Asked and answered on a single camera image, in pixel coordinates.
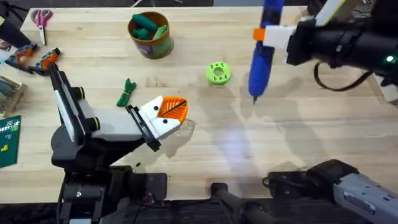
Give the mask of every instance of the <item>orange handle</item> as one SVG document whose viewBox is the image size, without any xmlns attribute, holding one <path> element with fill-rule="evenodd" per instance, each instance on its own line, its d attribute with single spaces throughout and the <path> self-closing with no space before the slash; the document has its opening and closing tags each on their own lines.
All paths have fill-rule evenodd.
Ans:
<svg viewBox="0 0 398 224">
<path fill-rule="evenodd" d="M 22 65 L 22 61 L 21 58 L 22 57 L 29 57 L 32 56 L 33 52 L 34 52 L 34 48 L 33 47 L 29 47 L 28 49 L 19 49 L 15 52 L 14 55 L 17 56 L 17 61 L 19 65 Z"/>
<path fill-rule="evenodd" d="M 40 64 L 42 66 L 42 68 L 47 69 L 49 63 L 54 63 L 57 58 L 58 58 L 59 54 L 56 54 L 55 52 L 50 53 L 50 56 L 43 59 Z"/>
</svg>

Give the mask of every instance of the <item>wooden table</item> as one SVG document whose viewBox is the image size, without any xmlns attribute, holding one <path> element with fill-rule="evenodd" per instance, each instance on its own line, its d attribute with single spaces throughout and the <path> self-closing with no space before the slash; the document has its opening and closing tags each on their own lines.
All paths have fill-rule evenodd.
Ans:
<svg viewBox="0 0 398 224">
<path fill-rule="evenodd" d="M 133 167 L 141 162 L 139 172 L 167 173 L 169 199 L 207 198 L 212 182 L 227 182 L 244 197 L 268 197 L 261 185 L 268 172 L 306 169 L 328 159 L 345 161 L 398 192 L 398 109 L 384 102 L 373 79 L 349 92 L 322 90 L 313 80 L 313 62 L 291 67 L 277 52 L 267 92 L 253 106 L 246 83 L 260 7 L 52 10 L 48 46 L 34 61 L 58 47 L 59 67 L 72 85 L 85 87 L 91 106 L 123 111 L 115 104 L 126 78 L 138 85 L 133 105 L 158 95 L 188 100 L 186 123 L 160 151 L 142 146 L 117 162 Z M 160 60 L 144 58 L 127 33 L 132 14 L 153 10 L 169 19 L 175 42 L 174 51 Z M 286 7 L 282 23 L 296 23 L 303 10 Z M 30 19 L 22 30 L 40 42 Z M 214 61 L 232 68 L 225 86 L 209 86 L 205 79 Z M 17 111 L 18 163 L 0 169 L 0 203 L 54 202 L 63 170 L 51 164 L 50 139 L 60 122 L 50 79 L 7 65 L 0 74 L 30 86 Z M 350 68 L 322 74 L 336 86 L 358 77 Z"/>
</svg>

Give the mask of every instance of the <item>black cable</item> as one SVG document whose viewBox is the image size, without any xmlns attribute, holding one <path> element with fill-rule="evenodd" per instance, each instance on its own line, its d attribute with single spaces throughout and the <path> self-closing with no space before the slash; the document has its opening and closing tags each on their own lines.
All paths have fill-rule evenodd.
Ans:
<svg viewBox="0 0 398 224">
<path fill-rule="evenodd" d="M 2 4 L 5 7 L 5 10 L 6 10 L 5 11 L 5 15 L 4 15 L 5 17 L 8 17 L 9 13 L 12 12 L 21 22 L 24 21 L 24 18 L 22 18 L 22 16 L 15 9 L 18 9 L 18 10 L 21 10 L 21 11 L 24 11 L 24 12 L 28 12 L 29 11 L 29 10 L 23 8 L 23 7 L 19 7 L 19 6 L 15 6 L 15 5 L 9 4 L 5 0 L 0 1 L 0 4 Z"/>
<path fill-rule="evenodd" d="M 65 177 L 62 180 L 60 195 L 58 196 L 58 202 L 57 202 L 57 211 L 55 212 L 55 214 L 56 214 L 55 219 L 56 219 L 57 224 L 60 224 L 60 210 L 61 210 L 61 203 L 62 203 L 62 194 L 63 194 L 63 190 L 65 189 L 65 179 L 66 179 L 66 173 L 65 173 Z"/>
<path fill-rule="evenodd" d="M 23 223 L 26 223 L 26 224 L 28 224 L 28 223 L 40 223 L 43 220 L 48 220 L 48 219 L 54 218 L 54 209 L 51 208 L 51 206 L 48 206 L 48 205 L 45 205 L 45 206 L 50 207 L 50 208 L 47 209 L 48 210 L 47 212 L 41 213 L 41 214 L 38 214 L 38 215 L 32 215 L 31 217 L 29 217 L 28 220 L 26 220 Z"/>
<path fill-rule="evenodd" d="M 369 76 L 372 75 L 373 72 L 368 71 L 363 73 L 355 82 L 353 82 L 352 84 L 343 87 L 343 88 L 332 88 L 332 87 L 328 87 L 327 85 L 325 85 L 319 78 L 319 65 L 322 62 L 319 62 L 315 65 L 315 67 L 313 68 L 313 76 L 315 78 L 315 81 L 317 82 L 318 85 L 320 85 L 322 88 L 325 88 L 327 90 L 331 90 L 331 91 L 347 91 L 347 90 L 351 90 L 357 86 L 359 86 L 360 84 L 362 84 L 367 78 L 369 78 Z"/>
<path fill-rule="evenodd" d="M 263 186 L 265 186 L 266 188 L 270 188 L 270 185 L 269 185 L 269 184 L 266 184 L 266 180 L 268 180 L 269 182 L 270 182 L 271 180 L 276 180 L 277 182 L 282 182 L 282 183 L 284 183 L 284 184 L 287 184 L 287 185 L 290 185 L 290 186 L 293 186 L 293 187 L 296 187 L 296 188 L 301 188 L 301 189 L 304 189 L 304 188 L 305 188 L 305 185 L 304 185 L 304 184 L 298 184 L 298 183 L 295 183 L 295 182 L 292 182 L 292 181 L 289 181 L 289 180 L 286 180 L 286 179 L 275 179 L 275 178 L 270 179 L 270 178 L 268 178 L 268 177 L 265 177 L 265 178 L 262 179 L 262 184 L 263 184 Z"/>
<path fill-rule="evenodd" d="M 138 211 L 136 212 L 136 216 L 134 217 L 134 221 L 132 221 L 132 224 L 135 224 L 135 222 L 137 221 L 137 217 L 138 217 L 139 212 L 141 211 L 141 207 L 142 207 L 142 205 L 139 206 Z"/>
<path fill-rule="evenodd" d="M 181 205 L 178 204 L 178 202 L 167 202 L 170 205 L 166 206 L 166 205 L 160 205 L 160 206 L 154 206 L 154 205 L 146 205 L 144 203 L 140 203 L 140 202 L 134 202 L 137 205 L 146 207 L 146 208 L 154 208 L 154 209 L 172 209 L 172 208 L 183 208 L 183 207 L 187 207 L 187 206 L 191 206 L 191 205 L 198 205 L 201 203 L 206 203 L 209 202 L 210 199 L 204 199 L 204 200 L 196 200 L 192 203 L 183 203 Z"/>
<path fill-rule="evenodd" d="M 229 215 L 228 209 L 225 207 L 224 203 L 219 199 L 218 197 L 214 197 L 218 204 L 220 205 L 221 209 L 224 211 L 225 216 L 227 217 L 229 224 L 234 224 L 234 221 L 232 220 L 231 216 Z"/>
</svg>

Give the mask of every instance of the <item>cup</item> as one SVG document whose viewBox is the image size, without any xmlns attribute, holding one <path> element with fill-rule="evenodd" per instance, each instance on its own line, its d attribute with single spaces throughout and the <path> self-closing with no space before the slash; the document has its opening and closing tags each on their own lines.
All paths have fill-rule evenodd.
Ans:
<svg viewBox="0 0 398 224">
<path fill-rule="evenodd" d="M 168 20 L 165 16 L 158 12 L 142 12 L 140 14 L 146 16 L 146 18 L 154 22 L 157 27 L 167 25 L 167 29 L 156 40 L 140 40 L 135 38 L 132 34 L 132 31 L 137 27 L 137 24 L 131 19 L 128 25 L 128 31 L 138 50 L 143 56 L 151 59 L 167 56 L 173 49 L 173 42 L 170 37 L 170 25 Z"/>
</svg>

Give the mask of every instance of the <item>pink scissors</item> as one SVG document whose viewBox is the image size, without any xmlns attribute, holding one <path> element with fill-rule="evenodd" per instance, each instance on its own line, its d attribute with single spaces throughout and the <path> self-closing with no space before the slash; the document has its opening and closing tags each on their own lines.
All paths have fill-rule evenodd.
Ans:
<svg viewBox="0 0 398 224">
<path fill-rule="evenodd" d="M 30 15 L 32 21 L 37 25 L 37 28 L 39 28 L 43 45 L 45 45 L 44 27 L 47 25 L 47 21 L 52 17 L 52 14 L 52 11 L 49 9 L 35 9 Z"/>
</svg>

